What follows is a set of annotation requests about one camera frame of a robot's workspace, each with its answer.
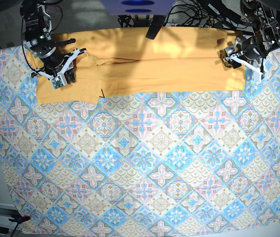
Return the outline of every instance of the yellow cloth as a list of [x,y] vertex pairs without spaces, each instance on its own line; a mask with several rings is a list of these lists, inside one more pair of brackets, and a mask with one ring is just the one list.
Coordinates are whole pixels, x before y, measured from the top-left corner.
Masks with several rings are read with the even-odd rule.
[[[154,40],[147,28],[119,28],[55,35],[75,38],[65,51],[86,48],[75,63],[76,83],[53,90],[39,77],[38,104],[65,101],[97,103],[99,96],[138,92],[243,90],[244,67],[226,68],[220,51],[235,42],[238,33],[213,28],[163,27]],[[42,63],[30,53],[34,67]]]

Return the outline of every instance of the patterned tablecloth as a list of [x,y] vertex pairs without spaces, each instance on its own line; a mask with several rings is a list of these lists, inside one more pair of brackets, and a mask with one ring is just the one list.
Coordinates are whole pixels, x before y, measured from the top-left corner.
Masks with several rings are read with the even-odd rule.
[[245,91],[36,102],[0,50],[0,160],[24,233],[189,236],[280,222],[280,49]]

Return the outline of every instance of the purple device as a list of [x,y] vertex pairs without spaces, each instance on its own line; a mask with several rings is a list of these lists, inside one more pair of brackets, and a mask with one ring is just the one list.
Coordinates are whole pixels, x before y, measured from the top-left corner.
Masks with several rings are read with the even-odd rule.
[[167,15],[175,0],[101,0],[110,15]]

